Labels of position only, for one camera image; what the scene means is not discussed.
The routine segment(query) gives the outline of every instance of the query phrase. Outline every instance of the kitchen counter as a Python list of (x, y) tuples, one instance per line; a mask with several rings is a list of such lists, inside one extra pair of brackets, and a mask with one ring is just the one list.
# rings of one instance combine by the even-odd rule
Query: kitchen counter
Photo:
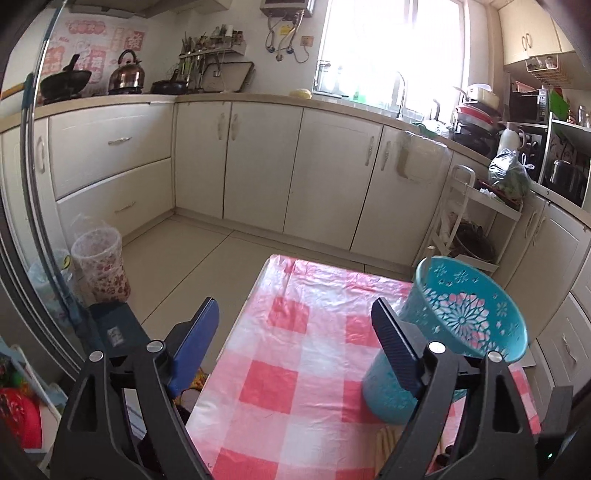
[[(327, 112), (339, 113), (341, 115), (349, 115), (360, 119), (375, 122), (377, 124), (388, 125), (393, 128), (410, 131), (415, 134), (420, 134), (420, 131), (414, 125), (406, 122), (396, 120), (393, 116), (383, 115), (381, 113), (372, 112), (364, 108), (357, 108), (354, 106), (341, 105), (338, 103), (331, 103), (324, 100), (302, 99), (290, 97), (286, 95), (269, 95), (266, 93), (202, 93), (190, 95), (105, 95), (88, 97), (74, 100), (67, 100), (64, 102), (54, 103), (52, 105), (39, 106), (35, 109), (35, 118), (40, 119), (59, 113), (71, 112), (86, 108), (95, 108), (108, 105), (121, 105), (126, 103), (186, 103), (186, 102), (259, 102), (259, 103), (274, 103), (277, 105), (292, 105), (305, 108), (312, 108), (323, 110)], [(20, 124), (20, 113), (1, 118), (0, 119), (0, 134), (11, 128), (15, 128)], [(450, 150), (465, 155), (472, 160), (488, 167), (490, 159), (478, 154), (477, 152), (460, 145), (457, 142), (443, 137), (436, 137), (436, 141), (445, 144)], [(579, 221), (591, 228), (591, 213), (585, 212), (574, 203), (561, 197), (556, 192), (545, 188), (544, 186), (534, 183), (532, 191), (540, 196), (547, 198), (549, 201), (555, 203), (562, 209), (569, 212)]]

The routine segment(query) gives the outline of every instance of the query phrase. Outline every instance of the teal plastic basket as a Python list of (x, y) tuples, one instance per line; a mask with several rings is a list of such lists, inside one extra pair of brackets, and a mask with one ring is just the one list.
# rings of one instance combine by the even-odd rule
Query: teal plastic basket
[[(483, 357), (496, 350), (507, 363), (525, 355), (527, 330), (519, 309), (500, 286), (479, 270), (449, 257), (433, 257), (424, 278), (419, 263), (400, 319), (414, 323), (429, 341), (453, 352)], [(380, 351), (363, 379), (368, 407), (387, 423), (405, 424), (416, 405)], [(465, 394), (456, 391), (454, 400)]]

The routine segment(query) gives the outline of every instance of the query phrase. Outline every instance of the table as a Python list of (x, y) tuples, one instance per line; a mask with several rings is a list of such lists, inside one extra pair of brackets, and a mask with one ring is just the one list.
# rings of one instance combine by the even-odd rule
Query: table
[[(411, 286), (273, 255), (186, 425), (214, 478), (373, 480), (384, 424), (361, 392), (379, 349), (369, 315), (378, 297), (399, 311)], [(511, 369), (539, 433), (525, 374)], [(462, 408), (452, 405), (443, 445)]]

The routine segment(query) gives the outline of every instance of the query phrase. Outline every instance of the water heater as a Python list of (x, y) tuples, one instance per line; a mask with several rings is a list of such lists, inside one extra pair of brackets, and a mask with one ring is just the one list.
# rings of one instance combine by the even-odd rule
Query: water heater
[(305, 17), (311, 17), (314, 0), (262, 0), (261, 11), (268, 17), (284, 17), (290, 20), (300, 10)]

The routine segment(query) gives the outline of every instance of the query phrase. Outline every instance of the window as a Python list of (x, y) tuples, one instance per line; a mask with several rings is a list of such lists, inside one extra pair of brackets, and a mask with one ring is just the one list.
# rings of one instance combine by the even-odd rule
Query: window
[(332, 0), (324, 26), (318, 90), (428, 118), (433, 99), (449, 121), (464, 62), (463, 7), (458, 0)]

